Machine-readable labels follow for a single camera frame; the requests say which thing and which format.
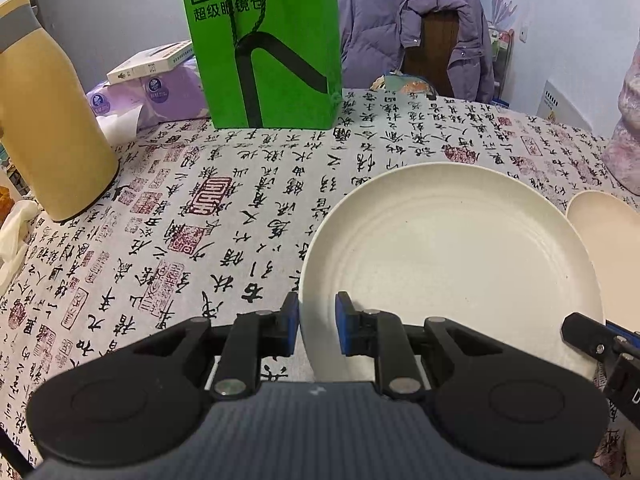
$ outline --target shopping bag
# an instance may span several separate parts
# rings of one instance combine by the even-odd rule
[[[333,126],[337,0],[184,0],[214,126]]]

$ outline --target white plate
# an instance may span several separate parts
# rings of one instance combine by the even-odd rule
[[[383,174],[345,197],[306,254],[300,324],[318,381],[372,380],[340,354],[334,297],[422,325],[444,316],[587,378],[595,362],[562,342],[564,318],[603,321],[593,266],[542,195],[496,171],[453,163]]]
[[[596,270],[606,319],[640,330],[640,215],[601,191],[577,194],[566,210]]]

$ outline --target yellow bottle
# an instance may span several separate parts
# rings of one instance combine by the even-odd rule
[[[118,173],[71,61],[40,26],[30,0],[0,5],[0,132],[53,221],[84,212]]]

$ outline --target tablecloth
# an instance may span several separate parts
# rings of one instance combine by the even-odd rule
[[[583,189],[638,208],[600,161],[602,137],[489,105],[345,91],[329,131],[166,123],[116,151],[120,173],[64,225],[34,221],[24,269],[0,301],[2,427],[39,460],[26,402],[54,374],[194,316],[230,324],[298,290],[315,230],[345,195],[409,164],[501,171],[563,209]],[[299,339],[265,380],[311,380]],[[0,476],[14,472],[3,463]]]

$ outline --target beige oval dish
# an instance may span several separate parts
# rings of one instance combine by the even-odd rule
[[[334,297],[422,325],[444,316],[591,379],[562,342],[572,312],[603,321],[593,266],[551,202],[497,171],[435,162],[378,176],[324,219],[300,278],[300,325],[318,381],[372,380],[340,354]]]
[[[569,202],[566,216],[596,270],[605,318],[640,330],[640,215],[613,195],[584,191]]]

